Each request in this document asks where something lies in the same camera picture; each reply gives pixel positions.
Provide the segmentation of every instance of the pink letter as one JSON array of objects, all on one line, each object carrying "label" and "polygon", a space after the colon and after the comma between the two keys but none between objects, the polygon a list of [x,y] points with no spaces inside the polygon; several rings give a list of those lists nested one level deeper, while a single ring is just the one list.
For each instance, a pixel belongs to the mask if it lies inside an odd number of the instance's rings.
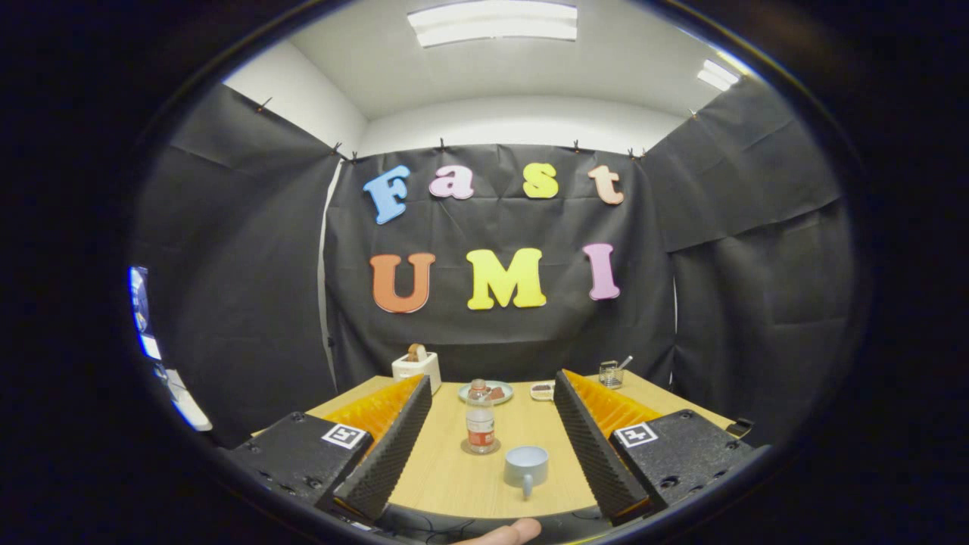
[{"label": "pink letter", "polygon": [[448,165],[437,170],[437,178],[430,182],[430,193],[436,197],[454,197],[464,200],[475,194],[471,187],[471,169],[460,165]]},{"label": "pink letter", "polygon": [[592,291],[589,292],[589,297],[593,301],[619,297],[619,288],[612,281],[612,263],[609,260],[612,244],[589,244],[582,251],[589,256],[589,263],[592,265]]}]

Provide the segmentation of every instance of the finger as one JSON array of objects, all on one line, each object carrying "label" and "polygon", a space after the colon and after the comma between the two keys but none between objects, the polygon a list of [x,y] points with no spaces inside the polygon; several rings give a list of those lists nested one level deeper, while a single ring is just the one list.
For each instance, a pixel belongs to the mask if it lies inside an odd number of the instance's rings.
[{"label": "finger", "polygon": [[518,519],[512,524],[512,528],[518,532],[518,542],[516,545],[531,541],[542,532],[542,525],[535,519]]},{"label": "finger", "polygon": [[518,541],[518,530],[503,526],[493,529],[481,537],[461,541],[455,545],[518,545],[518,543],[520,543]]}]

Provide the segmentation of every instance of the black fabric backdrop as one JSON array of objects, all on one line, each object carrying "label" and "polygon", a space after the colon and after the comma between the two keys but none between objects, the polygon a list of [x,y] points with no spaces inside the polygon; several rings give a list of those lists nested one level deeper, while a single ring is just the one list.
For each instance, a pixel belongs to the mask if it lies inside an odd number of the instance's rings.
[{"label": "black fabric backdrop", "polygon": [[832,371],[855,257],[835,172],[744,79],[642,158],[677,295],[673,390],[776,441]]},{"label": "black fabric backdrop", "polygon": [[139,204],[151,322],[228,446],[332,397],[317,250],[339,157],[224,85],[173,136]]},{"label": "black fabric backdrop", "polygon": [[[558,194],[530,199],[522,189],[529,163],[549,163]],[[376,209],[362,187],[405,165],[406,211],[377,225]],[[438,198],[428,184],[445,165],[474,173],[474,196]],[[586,173],[607,165],[619,174],[625,194],[618,206],[604,203]],[[639,161],[602,151],[547,145],[467,145],[401,151],[344,163],[327,211],[324,249],[329,334],[339,389],[375,373],[411,342],[439,354],[444,380],[475,377],[521,381],[551,379],[563,367],[595,372],[599,362],[633,355],[630,369],[669,383],[672,335],[672,269],[660,240],[650,187]],[[592,272],[582,247],[612,244],[617,299],[592,301]],[[539,262],[545,306],[496,304],[471,310],[472,265],[466,254],[490,249],[507,268],[518,249],[542,250]],[[372,296],[369,260],[394,254],[400,296],[413,291],[412,253],[430,252],[430,296],[420,310],[392,314]]]},{"label": "black fabric backdrop", "polygon": [[[528,199],[522,168],[550,163],[559,194]],[[474,172],[467,201],[431,196],[437,168]],[[603,203],[586,173],[619,173],[624,203]],[[407,210],[378,226],[362,186],[397,165]],[[327,214],[329,334],[345,390],[419,341],[441,356],[445,380],[550,378],[563,367],[632,354],[631,369],[726,416],[747,417],[753,444],[803,415],[831,371],[854,256],[835,172],[780,96],[744,79],[642,158],[529,145],[471,145],[376,155],[345,164]],[[581,248],[608,242],[617,300],[588,298]],[[541,308],[472,311],[465,254],[492,249],[507,267],[537,247]],[[396,254],[397,293],[413,289],[411,253],[431,252],[427,305],[389,314],[373,302],[371,256]],[[678,323],[673,319],[675,276]]]}]

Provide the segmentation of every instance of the bottle label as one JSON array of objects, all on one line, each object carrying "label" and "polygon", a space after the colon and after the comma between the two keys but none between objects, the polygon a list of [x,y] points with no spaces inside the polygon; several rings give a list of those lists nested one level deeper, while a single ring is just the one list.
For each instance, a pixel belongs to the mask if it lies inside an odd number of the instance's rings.
[{"label": "bottle label", "polygon": [[475,446],[486,446],[494,442],[494,419],[484,421],[467,419],[468,443]]}]

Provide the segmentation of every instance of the white ceiling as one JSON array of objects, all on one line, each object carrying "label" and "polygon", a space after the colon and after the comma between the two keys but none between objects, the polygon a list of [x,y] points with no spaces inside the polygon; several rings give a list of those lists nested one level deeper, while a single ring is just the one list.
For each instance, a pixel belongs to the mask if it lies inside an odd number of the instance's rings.
[{"label": "white ceiling", "polygon": [[407,14],[440,0],[359,0],[291,38],[368,119],[453,100],[557,95],[686,118],[719,91],[714,50],[626,0],[573,0],[575,42],[506,38],[421,48]]}]

